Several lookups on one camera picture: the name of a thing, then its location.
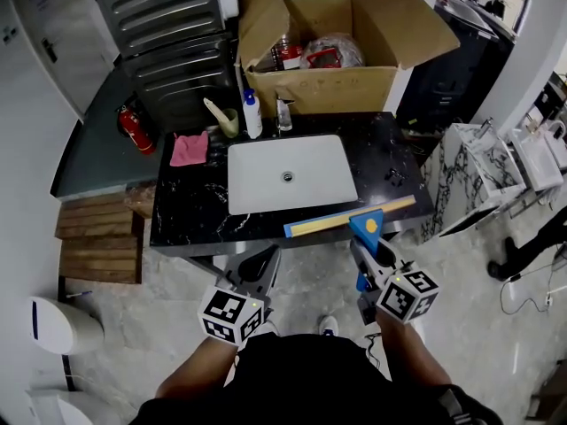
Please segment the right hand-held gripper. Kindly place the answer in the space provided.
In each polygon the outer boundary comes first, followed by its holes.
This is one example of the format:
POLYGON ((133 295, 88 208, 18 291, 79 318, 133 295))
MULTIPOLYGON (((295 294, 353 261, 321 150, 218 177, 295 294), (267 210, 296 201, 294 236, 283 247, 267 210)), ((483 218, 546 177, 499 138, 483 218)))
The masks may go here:
POLYGON ((358 269, 356 289, 364 290, 357 305, 365 325, 375 320, 377 310, 407 324, 431 309, 439 294, 439 283, 426 270, 411 271, 412 262, 402 258, 384 238, 378 240, 376 259, 358 236, 351 239, 350 251, 358 269), (384 279, 382 267, 400 272, 384 279))

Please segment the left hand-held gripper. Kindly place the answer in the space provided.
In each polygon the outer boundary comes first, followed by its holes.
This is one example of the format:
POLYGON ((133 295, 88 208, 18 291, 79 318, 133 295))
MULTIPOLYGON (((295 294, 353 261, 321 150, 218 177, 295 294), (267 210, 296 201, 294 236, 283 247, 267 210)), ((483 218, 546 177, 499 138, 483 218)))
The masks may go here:
POLYGON ((200 326, 208 336, 238 347, 265 323, 281 256, 281 248, 269 244, 229 260, 226 280, 207 287, 198 309, 200 326))

